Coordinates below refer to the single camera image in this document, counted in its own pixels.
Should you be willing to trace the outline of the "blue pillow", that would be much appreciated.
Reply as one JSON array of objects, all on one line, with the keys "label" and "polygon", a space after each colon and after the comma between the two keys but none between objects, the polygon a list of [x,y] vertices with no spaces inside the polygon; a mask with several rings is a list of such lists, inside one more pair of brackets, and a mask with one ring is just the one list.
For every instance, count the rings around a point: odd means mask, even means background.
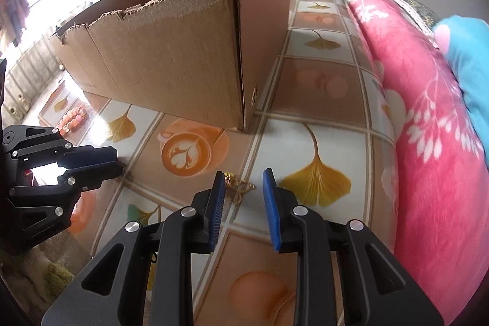
[{"label": "blue pillow", "polygon": [[462,94],[462,121],[455,137],[462,148],[488,160],[488,24],[454,15],[433,28]]}]

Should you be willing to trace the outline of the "brown cardboard box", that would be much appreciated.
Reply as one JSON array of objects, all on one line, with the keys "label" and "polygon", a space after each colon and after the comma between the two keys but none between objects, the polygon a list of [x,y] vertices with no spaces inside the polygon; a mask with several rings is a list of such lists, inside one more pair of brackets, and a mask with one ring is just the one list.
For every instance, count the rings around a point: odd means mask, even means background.
[{"label": "brown cardboard box", "polygon": [[244,132],[289,0],[100,0],[50,38],[86,92]]}]

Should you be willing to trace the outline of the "white fluffy towel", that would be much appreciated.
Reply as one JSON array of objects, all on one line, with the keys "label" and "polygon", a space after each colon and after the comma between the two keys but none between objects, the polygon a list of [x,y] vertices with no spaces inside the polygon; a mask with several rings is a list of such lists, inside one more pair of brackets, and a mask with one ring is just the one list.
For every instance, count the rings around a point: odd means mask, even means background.
[{"label": "white fluffy towel", "polygon": [[90,260],[87,250],[64,231],[18,256],[1,251],[1,281],[21,313],[39,325],[45,312]]}]

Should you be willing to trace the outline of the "patterned tile table mat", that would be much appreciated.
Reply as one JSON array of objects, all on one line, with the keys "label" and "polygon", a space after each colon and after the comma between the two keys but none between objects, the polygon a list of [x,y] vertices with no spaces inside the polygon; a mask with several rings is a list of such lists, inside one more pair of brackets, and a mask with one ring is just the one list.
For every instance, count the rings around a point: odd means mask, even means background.
[{"label": "patterned tile table mat", "polygon": [[272,248],[262,174],[298,191],[325,219],[365,222],[395,241],[395,135],[381,79],[343,0],[290,0],[289,33],[246,134],[84,94],[58,79],[29,123],[54,126],[69,110],[87,118],[78,145],[114,146],[124,177],[85,193],[66,230],[93,256],[128,221],[162,222],[229,176],[215,252],[195,255],[198,325],[290,325],[296,256]]}]

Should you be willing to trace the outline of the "pink floral blanket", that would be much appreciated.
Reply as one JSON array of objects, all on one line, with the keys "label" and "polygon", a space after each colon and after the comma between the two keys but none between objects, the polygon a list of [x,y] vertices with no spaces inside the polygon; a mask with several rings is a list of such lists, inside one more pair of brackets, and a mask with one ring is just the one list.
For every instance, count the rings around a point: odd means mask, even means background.
[{"label": "pink floral blanket", "polygon": [[451,324],[488,270],[482,143],[433,37],[395,0],[348,0],[348,8],[380,76],[395,132],[395,255]]}]

